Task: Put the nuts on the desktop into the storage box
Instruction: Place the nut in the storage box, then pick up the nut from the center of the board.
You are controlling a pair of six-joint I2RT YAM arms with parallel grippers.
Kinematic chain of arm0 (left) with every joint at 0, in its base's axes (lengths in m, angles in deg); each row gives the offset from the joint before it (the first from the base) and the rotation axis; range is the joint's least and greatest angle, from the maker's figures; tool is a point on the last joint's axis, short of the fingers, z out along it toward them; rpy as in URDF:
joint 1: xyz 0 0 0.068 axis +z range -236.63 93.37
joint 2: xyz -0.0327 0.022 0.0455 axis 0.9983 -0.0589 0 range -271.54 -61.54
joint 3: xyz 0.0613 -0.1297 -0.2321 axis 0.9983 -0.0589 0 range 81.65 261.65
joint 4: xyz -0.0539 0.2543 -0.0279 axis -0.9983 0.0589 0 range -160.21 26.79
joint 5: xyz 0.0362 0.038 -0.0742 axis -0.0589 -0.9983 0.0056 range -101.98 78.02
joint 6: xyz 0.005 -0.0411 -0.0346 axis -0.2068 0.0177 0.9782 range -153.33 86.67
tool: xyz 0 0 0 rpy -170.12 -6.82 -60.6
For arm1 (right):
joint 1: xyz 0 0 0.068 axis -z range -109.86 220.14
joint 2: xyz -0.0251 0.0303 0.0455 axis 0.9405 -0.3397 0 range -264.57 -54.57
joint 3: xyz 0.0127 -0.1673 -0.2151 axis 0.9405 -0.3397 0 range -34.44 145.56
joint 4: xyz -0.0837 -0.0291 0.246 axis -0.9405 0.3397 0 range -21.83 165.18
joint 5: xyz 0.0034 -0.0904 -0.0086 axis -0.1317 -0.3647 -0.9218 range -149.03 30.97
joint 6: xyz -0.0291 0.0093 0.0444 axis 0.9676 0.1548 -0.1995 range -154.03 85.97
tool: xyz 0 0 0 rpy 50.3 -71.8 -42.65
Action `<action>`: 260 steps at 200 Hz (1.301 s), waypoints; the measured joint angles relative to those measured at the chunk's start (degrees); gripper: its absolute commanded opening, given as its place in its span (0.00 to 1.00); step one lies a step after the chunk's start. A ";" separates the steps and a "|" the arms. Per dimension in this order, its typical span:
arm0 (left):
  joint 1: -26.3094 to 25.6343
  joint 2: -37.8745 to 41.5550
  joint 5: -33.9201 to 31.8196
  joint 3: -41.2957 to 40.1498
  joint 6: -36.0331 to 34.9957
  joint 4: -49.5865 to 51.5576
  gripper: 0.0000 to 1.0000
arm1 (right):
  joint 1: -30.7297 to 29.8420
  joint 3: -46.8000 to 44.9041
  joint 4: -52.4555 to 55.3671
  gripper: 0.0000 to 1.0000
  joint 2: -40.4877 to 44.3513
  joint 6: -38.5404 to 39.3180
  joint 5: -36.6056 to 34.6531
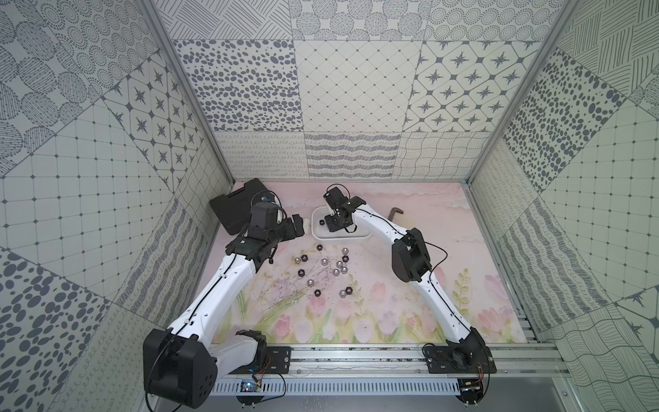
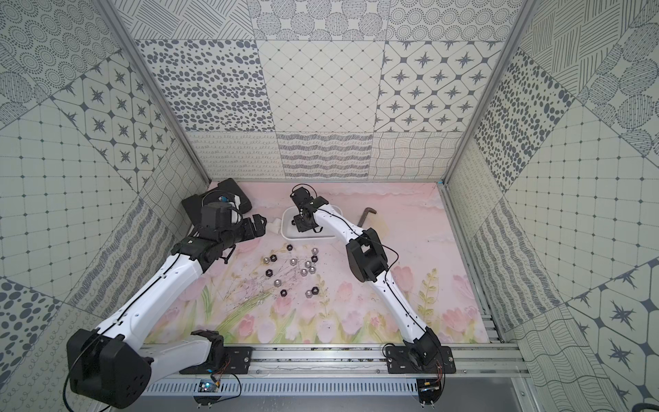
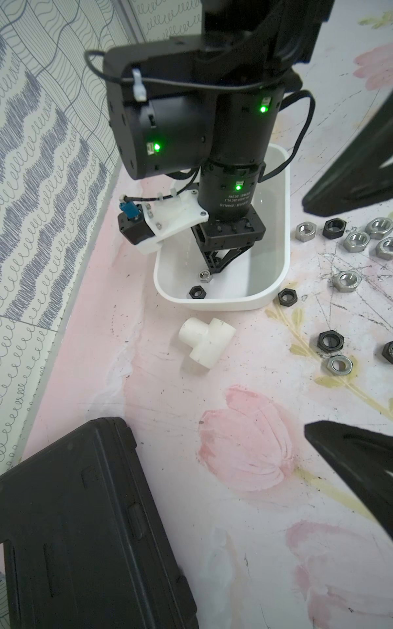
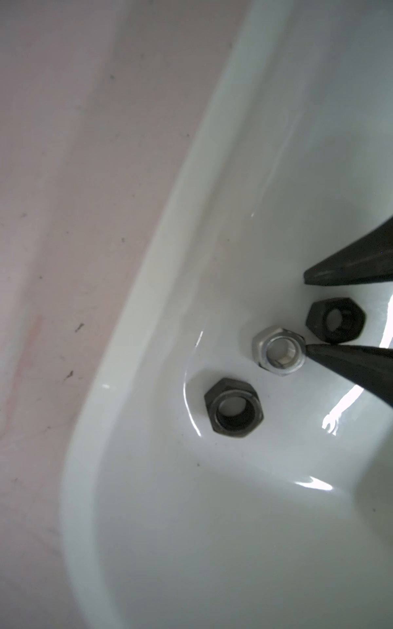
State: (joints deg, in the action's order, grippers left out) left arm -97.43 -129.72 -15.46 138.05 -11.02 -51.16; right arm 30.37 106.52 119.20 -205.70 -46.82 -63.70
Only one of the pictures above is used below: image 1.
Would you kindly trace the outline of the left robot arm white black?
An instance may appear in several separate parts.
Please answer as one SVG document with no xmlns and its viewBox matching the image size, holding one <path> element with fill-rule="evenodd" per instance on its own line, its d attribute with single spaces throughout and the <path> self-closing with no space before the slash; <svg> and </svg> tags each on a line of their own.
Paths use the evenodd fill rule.
<svg viewBox="0 0 659 412">
<path fill-rule="evenodd" d="M 244 226 L 227 248 L 201 295 L 164 330 L 153 329 L 142 345 L 144 392 L 196 409 L 209 397 L 218 377 L 245 369 L 258 374 L 269 361 L 260 331 L 241 330 L 218 347 L 212 340 L 240 291 L 271 261 L 279 244 L 304 235 L 298 215 L 269 223 L 260 218 Z"/>
</svg>

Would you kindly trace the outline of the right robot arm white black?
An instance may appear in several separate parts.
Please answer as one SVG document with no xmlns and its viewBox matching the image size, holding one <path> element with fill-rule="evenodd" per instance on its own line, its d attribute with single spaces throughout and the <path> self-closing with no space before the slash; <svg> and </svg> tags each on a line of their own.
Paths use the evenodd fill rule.
<svg viewBox="0 0 659 412">
<path fill-rule="evenodd" d="M 324 200 L 329 214 L 324 225 L 331 233 L 365 228 L 391 247 L 391 268 L 396 277 L 411 284 L 427 302 L 446 339 L 448 362 L 458 372 L 492 374 L 494 360 L 481 333 L 452 303 L 431 263 L 430 246 L 417 228 L 406 229 L 376 212 L 360 197 L 350 197 L 341 184 L 328 186 Z"/>
</svg>

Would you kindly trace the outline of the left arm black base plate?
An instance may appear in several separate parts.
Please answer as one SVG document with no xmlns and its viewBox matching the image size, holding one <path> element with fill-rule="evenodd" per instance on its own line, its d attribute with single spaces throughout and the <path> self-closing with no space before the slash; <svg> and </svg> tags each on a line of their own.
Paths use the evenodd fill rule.
<svg viewBox="0 0 659 412">
<path fill-rule="evenodd" d="M 266 348 L 265 358 L 260 368 L 256 366 L 239 367 L 232 372 L 235 374 L 288 374 L 293 349 L 289 346 L 272 346 Z"/>
</svg>

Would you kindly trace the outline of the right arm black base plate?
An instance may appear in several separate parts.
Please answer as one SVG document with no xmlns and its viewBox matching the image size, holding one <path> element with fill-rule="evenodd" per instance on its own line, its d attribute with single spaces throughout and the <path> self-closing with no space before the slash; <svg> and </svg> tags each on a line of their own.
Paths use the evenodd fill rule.
<svg viewBox="0 0 659 412">
<path fill-rule="evenodd" d="M 427 343 L 421 348 L 429 374 L 496 374 L 490 348 L 463 350 Z"/>
</svg>

